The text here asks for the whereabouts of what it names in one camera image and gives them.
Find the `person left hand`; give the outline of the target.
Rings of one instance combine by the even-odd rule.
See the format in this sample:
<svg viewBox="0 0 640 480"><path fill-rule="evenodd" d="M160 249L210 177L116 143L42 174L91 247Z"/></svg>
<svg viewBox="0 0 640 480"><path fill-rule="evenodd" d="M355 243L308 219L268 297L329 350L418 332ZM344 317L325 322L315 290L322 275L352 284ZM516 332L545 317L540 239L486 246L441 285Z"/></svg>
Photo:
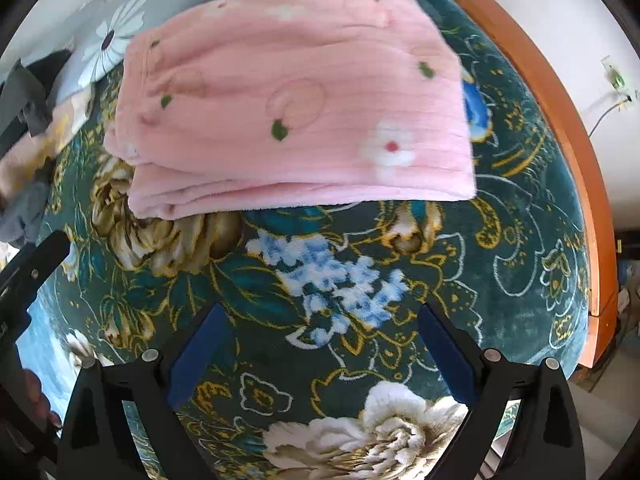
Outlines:
<svg viewBox="0 0 640 480"><path fill-rule="evenodd" d="M58 414L51 410L49 399L42 392L40 379L28 368L24 368L23 373L26 396L30 404L32 404L36 419L46 425L51 424L55 429L61 429L62 420Z"/></svg>

